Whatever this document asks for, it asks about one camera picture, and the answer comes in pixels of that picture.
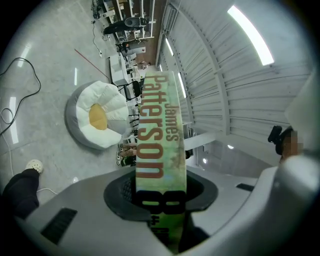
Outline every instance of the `sneaker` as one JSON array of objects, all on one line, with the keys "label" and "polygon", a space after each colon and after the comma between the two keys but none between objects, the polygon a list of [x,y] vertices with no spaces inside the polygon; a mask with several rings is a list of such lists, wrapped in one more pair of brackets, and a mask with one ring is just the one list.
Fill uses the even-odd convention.
[{"label": "sneaker", "polygon": [[115,155],[115,161],[116,164],[119,166],[121,164],[121,156],[120,156],[120,152],[117,152]]},{"label": "sneaker", "polygon": [[119,152],[122,152],[124,150],[124,144],[123,143],[119,143],[118,144],[118,148],[119,148]]},{"label": "sneaker", "polygon": [[26,164],[25,170],[32,168],[35,169],[39,174],[42,174],[44,171],[44,164],[37,159],[32,159]]}]

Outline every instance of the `tile floor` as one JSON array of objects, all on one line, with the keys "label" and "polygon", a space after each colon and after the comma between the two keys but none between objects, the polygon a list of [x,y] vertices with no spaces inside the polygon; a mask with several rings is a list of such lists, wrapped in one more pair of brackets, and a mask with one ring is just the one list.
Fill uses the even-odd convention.
[{"label": "tile floor", "polygon": [[[57,193],[68,187],[74,177],[81,180],[119,168],[115,160],[117,145],[105,151],[89,149],[74,141],[65,126],[64,110],[69,96],[82,84],[108,82],[105,75],[110,77],[110,69],[106,59],[116,52],[115,39],[103,41],[102,25],[97,22],[94,41],[103,54],[99,57],[93,44],[91,2],[44,1],[20,26],[0,61],[2,73],[14,58],[25,57],[42,84],[38,94],[23,101],[15,126],[4,134],[12,150],[13,171],[20,173],[29,160],[39,159],[45,168],[39,188],[47,187]],[[38,86],[30,65],[15,62],[0,78],[0,109],[17,107],[20,99],[35,92]],[[1,192],[11,176],[9,149],[1,137]],[[53,196],[47,190],[38,195],[40,203]]]}]

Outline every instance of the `bean bag chair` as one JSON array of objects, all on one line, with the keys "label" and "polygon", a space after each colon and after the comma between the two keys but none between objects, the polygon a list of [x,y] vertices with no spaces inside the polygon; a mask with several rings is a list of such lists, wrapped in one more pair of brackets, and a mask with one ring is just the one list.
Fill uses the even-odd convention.
[{"label": "bean bag chair", "polygon": [[78,87],[65,109],[70,133],[80,143],[97,150],[120,142],[128,115],[126,98],[115,85],[101,81]]}]

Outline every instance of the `chair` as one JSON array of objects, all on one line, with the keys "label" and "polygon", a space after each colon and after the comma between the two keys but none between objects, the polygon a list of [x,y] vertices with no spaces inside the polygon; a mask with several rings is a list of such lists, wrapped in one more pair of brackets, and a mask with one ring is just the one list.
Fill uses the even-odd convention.
[{"label": "chair", "polygon": [[[133,98],[130,98],[130,94],[129,94],[129,91],[127,89],[127,86],[131,85],[132,84],[132,88],[133,88],[133,93],[134,93],[134,96]],[[123,88],[121,88],[119,90],[119,92],[124,89],[124,94],[125,94],[125,98],[126,98],[126,101],[131,101],[137,97],[139,97],[141,95],[141,87],[140,87],[140,83],[138,81],[133,81],[131,83],[128,83],[128,84],[125,84],[125,85],[116,85],[117,87],[121,87],[123,86]]]}]

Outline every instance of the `fluorescent light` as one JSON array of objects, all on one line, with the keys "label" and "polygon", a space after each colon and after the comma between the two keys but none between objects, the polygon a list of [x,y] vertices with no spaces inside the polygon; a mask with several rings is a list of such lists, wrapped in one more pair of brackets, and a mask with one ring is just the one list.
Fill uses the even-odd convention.
[{"label": "fluorescent light", "polygon": [[74,85],[76,86],[78,84],[78,69],[74,68]]},{"label": "fluorescent light", "polygon": [[268,49],[267,44],[250,20],[234,5],[228,10],[228,14],[230,14],[232,18],[238,22],[246,35],[249,37],[260,57],[262,65],[266,66],[274,63],[275,61]]},{"label": "fluorescent light", "polygon": [[170,50],[171,55],[173,56],[173,55],[174,55],[174,52],[173,52],[172,49],[171,49],[171,46],[170,46],[169,41],[168,41],[168,38],[165,38],[165,41],[166,41],[166,45],[169,47],[169,50]]},{"label": "fluorescent light", "polygon": [[180,85],[181,85],[181,88],[182,88],[183,97],[186,98],[187,97],[186,90],[185,90],[184,84],[182,82],[182,78],[181,78],[181,73],[180,72],[178,73],[178,77],[179,77],[179,80],[180,80]]},{"label": "fluorescent light", "polygon": [[[12,122],[12,120],[16,114],[16,97],[10,97],[9,109],[11,109],[12,114],[13,114],[12,119],[10,120],[10,122]],[[18,143],[19,140],[18,140],[16,121],[14,121],[13,124],[10,126],[10,132],[11,132],[12,143],[13,144]]]},{"label": "fluorescent light", "polygon": [[[22,52],[22,54],[21,54],[21,56],[20,56],[20,58],[23,58],[23,59],[25,59],[26,57],[27,57],[27,54],[28,54],[28,52],[30,51],[30,47],[28,47],[28,46],[26,46],[26,47],[24,47],[24,50],[23,50],[23,52]],[[18,62],[18,67],[22,67],[22,65],[24,64],[24,60],[20,60],[19,62]]]}]

